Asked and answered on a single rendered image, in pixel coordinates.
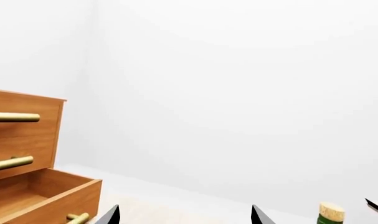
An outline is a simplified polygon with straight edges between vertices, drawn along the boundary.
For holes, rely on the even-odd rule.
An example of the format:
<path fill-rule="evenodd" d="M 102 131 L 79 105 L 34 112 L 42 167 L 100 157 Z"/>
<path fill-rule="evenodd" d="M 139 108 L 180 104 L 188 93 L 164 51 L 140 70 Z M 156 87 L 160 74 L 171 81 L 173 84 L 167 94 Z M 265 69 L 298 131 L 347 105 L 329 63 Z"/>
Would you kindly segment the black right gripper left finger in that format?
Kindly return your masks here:
<path fill-rule="evenodd" d="M 102 216 L 95 224 L 120 224 L 119 205 L 114 205 L 104 216 Z"/>

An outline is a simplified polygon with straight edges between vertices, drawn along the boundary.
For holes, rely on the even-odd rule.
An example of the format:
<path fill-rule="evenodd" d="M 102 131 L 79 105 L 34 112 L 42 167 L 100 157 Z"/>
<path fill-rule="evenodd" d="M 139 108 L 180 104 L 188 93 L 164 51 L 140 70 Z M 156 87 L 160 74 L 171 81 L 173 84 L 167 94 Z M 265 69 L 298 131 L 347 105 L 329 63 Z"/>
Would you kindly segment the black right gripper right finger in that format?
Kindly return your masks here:
<path fill-rule="evenodd" d="M 251 221 L 252 224 L 276 224 L 256 205 L 252 205 Z"/>

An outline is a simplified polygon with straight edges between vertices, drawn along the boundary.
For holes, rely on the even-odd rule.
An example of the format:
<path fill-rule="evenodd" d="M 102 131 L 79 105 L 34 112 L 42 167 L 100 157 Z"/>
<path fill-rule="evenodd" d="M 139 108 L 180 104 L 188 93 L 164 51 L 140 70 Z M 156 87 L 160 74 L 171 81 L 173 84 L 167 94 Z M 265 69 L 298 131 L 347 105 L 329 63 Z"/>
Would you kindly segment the wooden drawer cabinet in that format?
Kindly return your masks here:
<path fill-rule="evenodd" d="M 35 123 L 0 123 L 0 161 L 27 157 L 31 164 L 0 170 L 0 179 L 55 164 L 65 99 L 0 90 L 0 113 L 38 114 Z"/>

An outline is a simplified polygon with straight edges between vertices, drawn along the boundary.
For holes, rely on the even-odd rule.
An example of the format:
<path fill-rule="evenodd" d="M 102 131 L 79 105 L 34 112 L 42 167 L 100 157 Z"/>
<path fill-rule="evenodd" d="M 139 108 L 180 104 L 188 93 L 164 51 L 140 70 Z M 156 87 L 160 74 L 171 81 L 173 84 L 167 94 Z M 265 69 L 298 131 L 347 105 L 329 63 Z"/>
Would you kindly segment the open wooden drawer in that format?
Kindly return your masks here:
<path fill-rule="evenodd" d="M 0 224 L 66 224 L 68 214 L 98 214 L 102 180 L 41 169 L 0 179 Z"/>

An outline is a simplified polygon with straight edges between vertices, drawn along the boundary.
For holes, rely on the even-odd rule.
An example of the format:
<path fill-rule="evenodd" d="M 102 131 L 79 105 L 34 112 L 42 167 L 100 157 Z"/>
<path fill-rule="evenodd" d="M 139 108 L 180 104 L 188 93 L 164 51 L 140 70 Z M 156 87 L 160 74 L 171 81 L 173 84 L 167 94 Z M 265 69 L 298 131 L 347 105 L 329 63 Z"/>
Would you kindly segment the green bottle with cork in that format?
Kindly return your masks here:
<path fill-rule="evenodd" d="M 343 224 L 345 210 L 333 203 L 321 202 L 316 224 Z"/>

